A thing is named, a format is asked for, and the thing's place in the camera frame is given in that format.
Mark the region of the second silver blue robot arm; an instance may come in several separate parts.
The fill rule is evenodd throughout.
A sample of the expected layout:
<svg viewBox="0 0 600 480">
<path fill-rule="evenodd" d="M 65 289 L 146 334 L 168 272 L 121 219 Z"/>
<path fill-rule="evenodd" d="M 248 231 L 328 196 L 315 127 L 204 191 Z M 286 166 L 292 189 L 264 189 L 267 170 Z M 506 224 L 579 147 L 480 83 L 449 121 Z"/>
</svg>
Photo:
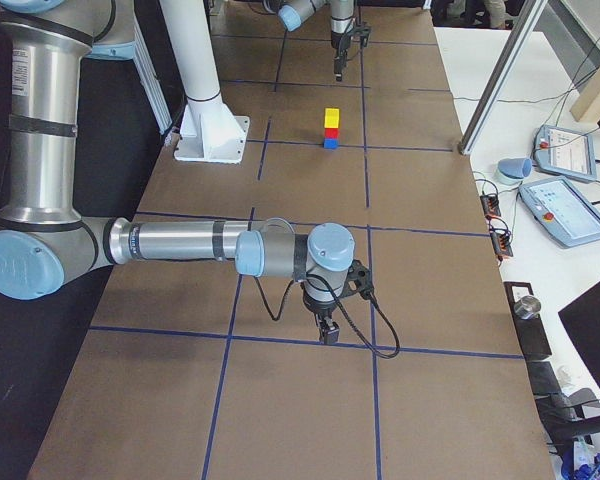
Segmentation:
<svg viewBox="0 0 600 480">
<path fill-rule="evenodd" d="M 130 1 L 3 1 L 12 41 L 10 194 L 0 210 L 0 293 L 37 299 L 95 269 L 131 261 L 230 261 L 238 273 L 300 284 L 326 345 L 343 300 L 375 297 L 355 242 L 335 223 L 299 234 L 263 222 L 136 223 L 80 215 L 73 206 L 83 58 L 128 59 L 138 37 Z"/>
</svg>

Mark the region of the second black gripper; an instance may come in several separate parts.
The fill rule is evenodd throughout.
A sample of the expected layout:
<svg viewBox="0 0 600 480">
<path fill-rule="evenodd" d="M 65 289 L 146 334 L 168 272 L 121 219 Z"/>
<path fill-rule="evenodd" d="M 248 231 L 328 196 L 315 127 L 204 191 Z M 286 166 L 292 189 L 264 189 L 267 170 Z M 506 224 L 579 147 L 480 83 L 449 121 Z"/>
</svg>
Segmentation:
<svg viewBox="0 0 600 480">
<path fill-rule="evenodd" d="M 319 325 L 320 342 L 326 344 L 328 340 L 329 345 L 335 345 L 339 339 L 340 328 L 332 320 L 337 303 L 356 294 L 368 301 L 374 297 L 372 273 L 358 259 L 354 259 L 343 271 L 312 267 L 306 274 L 302 288 L 303 303 L 314 314 Z"/>
</svg>

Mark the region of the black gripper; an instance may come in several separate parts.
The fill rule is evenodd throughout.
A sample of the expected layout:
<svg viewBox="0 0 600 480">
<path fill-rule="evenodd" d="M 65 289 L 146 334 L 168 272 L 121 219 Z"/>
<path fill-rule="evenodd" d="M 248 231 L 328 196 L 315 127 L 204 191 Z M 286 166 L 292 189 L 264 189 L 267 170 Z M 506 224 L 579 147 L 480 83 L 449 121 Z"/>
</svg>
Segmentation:
<svg viewBox="0 0 600 480">
<path fill-rule="evenodd" d="M 360 48 L 366 48 L 370 33 L 371 27 L 367 23 L 346 27 L 344 33 L 331 33 L 331 46 L 335 50 L 334 76 L 336 81 L 343 80 L 343 70 L 352 41 L 358 39 Z"/>
</svg>

